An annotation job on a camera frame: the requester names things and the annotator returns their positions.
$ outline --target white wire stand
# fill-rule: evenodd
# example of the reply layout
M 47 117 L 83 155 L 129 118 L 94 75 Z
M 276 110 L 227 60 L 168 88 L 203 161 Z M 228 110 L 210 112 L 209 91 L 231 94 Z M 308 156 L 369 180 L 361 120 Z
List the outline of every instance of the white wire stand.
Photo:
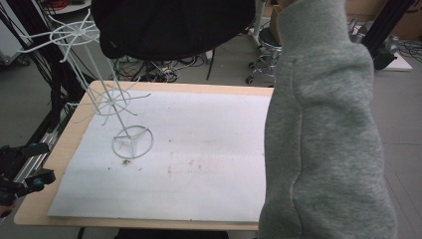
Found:
M 128 92 L 131 88 L 127 90 L 122 90 L 120 83 L 115 75 L 115 72 L 111 66 L 110 59 L 106 59 L 109 69 L 113 75 L 113 81 L 105 82 L 103 76 L 100 73 L 99 67 L 94 60 L 93 54 L 91 53 L 87 44 L 89 43 L 99 43 L 100 31 L 95 25 L 94 21 L 88 21 L 91 12 L 88 10 L 86 18 L 82 22 L 75 22 L 70 24 L 65 24 L 63 22 L 57 21 L 56 19 L 49 16 L 54 22 L 60 24 L 60 27 L 52 32 L 46 32 L 42 34 L 37 34 L 33 36 L 21 36 L 24 38 L 36 38 L 40 36 L 49 36 L 50 41 L 44 44 L 41 44 L 33 49 L 27 51 L 21 51 L 22 53 L 29 53 L 35 50 L 38 50 L 42 47 L 45 47 L 49 44 L 56 44 L 59 46 L 61 51 L 64 54 L 64 59 L 61 60 L 61 63 L 68 62 L 73 71 L 75 72 L 81 87 L 87 92 L 91 102 L 89 104 L 69 104 L 71 106 L 82 106 L 89 105 L 93 106 L 94 112 L 89 116 L 77 121 L 81 122 L 83 120 L 89 119 L 93 115 L 105 116 L 105 122 L 108 117 L 116 115 L 118 121 L 121 124 L 122 130 L 119 131 L 112 139 L 112 150 L 113 152 L 122 158 L 125 159 L 134 159 L 148 153 L 153 146 L 153 134 L 150 129 L 142 125 L 131 125 L 126 126 L 121 118 L 120 113 L 125 111 L 129 114 L 136 116 L 133 112 L 129 111 L 127 107 L 130 104 L 130 100 L 146 98 L 149 96 L 141 96 L 132 98 Z M 83 46 L 85 53 L 90 59 L 92 66 L 94 67 L 96 78 L 102 83 L 104 92 L 99 93 L 96 90 L 92 89 L 88 84 L 87 79 L 84 77 L 83 71 L 77 64 L 73 54 L 71 53 L 72 48 Z

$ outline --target black fabric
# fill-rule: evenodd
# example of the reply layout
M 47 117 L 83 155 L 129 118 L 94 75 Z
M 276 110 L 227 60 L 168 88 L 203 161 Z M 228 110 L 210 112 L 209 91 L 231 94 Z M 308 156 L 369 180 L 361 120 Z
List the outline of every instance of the black fabric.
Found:
M 229 239 L 226 231 L 119 229 L 114 239 Z
M 169 61 L 214 49 L 254 20 L 254 0 L 93 0 L 108 58 Z

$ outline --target gray sleeve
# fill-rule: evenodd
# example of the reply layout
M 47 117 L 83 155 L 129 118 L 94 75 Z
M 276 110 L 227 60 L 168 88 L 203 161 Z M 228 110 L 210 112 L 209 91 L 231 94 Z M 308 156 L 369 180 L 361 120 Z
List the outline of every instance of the gray sleeve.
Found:
M 348 40 L 344 0 L 300 0 L 278 23 L 260 239 L 396 238 L 369 108 L 372 60 Z

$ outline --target tangled wires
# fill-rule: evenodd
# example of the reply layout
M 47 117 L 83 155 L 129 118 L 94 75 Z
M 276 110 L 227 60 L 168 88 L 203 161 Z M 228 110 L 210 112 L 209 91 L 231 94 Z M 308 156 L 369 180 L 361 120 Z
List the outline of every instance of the tangled wires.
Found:
M 422 42 L 401 42 L 399 52 L 403 57 L 413 58 L 422 63 Z

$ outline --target stain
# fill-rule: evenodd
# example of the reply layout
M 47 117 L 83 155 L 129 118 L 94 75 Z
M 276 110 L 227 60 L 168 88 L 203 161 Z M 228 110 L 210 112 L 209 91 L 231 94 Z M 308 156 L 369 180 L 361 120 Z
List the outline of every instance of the stain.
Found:
M 128 166 L 130 164 L 130 160 L 125 159 L 121 164 L 123 164 L 124 166 Z

